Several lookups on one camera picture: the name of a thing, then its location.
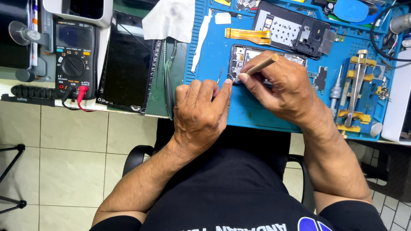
phone logic board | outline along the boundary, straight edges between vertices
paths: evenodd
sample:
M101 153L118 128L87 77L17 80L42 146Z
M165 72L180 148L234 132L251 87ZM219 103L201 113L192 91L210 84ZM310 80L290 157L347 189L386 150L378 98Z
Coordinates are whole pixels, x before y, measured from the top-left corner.
M231 78L234 83L240 83L241 80L238 78L238 75L240 74L241 68L244 66L244 64L246 64L257 55L261 54L263 51L265 51L265 49L234 44L231 49L228 78ZM301 64L304 67L307 66L307 57L304 55L297 55L280 51L275 51L275 53L284 56L286 59L292 62ZM264 84L268 86L272 85L267 80L265 80Z

white container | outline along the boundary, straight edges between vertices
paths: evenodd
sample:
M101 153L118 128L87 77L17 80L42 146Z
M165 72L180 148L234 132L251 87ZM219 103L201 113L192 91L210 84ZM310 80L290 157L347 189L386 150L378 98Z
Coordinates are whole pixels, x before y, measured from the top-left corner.
M400 59L411 59L411 50L405 50L398 54ZM390 89L386 113L384 116L381 136L387 140L404 145L411 145L411 141L400 141L405 113L411 93L411 63L397 62Z
M58 15L63 19L91 23L101 27L109 27L111 23L111 17L113 16L113 0L104 0L103 16L99 19L91 19L70 14L63 14L62 0L43 0L43 6L46 9L46 11Z

wooden stick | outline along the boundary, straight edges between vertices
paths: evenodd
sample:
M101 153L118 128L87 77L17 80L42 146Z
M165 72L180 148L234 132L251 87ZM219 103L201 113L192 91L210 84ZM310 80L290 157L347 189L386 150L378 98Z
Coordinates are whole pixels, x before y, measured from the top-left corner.
M278 54L273 54L272 56L268 57L263 62L261 62L261 63L255 65L254 67L252 67L250 70L248 70L246 72L246 74L252 75L252 74L255 74L257 72L260 72L263 68L268 67L270 64L275 63L277 60L278 60Z

black t-shirt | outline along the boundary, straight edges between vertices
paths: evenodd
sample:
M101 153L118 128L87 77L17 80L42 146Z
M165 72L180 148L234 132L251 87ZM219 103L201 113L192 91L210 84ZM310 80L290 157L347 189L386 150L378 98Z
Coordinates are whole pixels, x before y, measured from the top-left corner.
M319 216L308 211L256 155L231 149L203 155L209 156L196 159L201 167L187 166L175 176L178 183L169 182L143 224L117 216L90 231L386 230L375 207L365 202L337 202Z

fingernail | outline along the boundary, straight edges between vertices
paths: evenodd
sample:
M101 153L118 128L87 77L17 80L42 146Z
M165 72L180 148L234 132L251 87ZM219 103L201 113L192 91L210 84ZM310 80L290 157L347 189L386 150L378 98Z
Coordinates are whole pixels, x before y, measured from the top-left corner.
M241 82L245 83L247 82L249 76L246 73L241 73L238 77L241 80Z

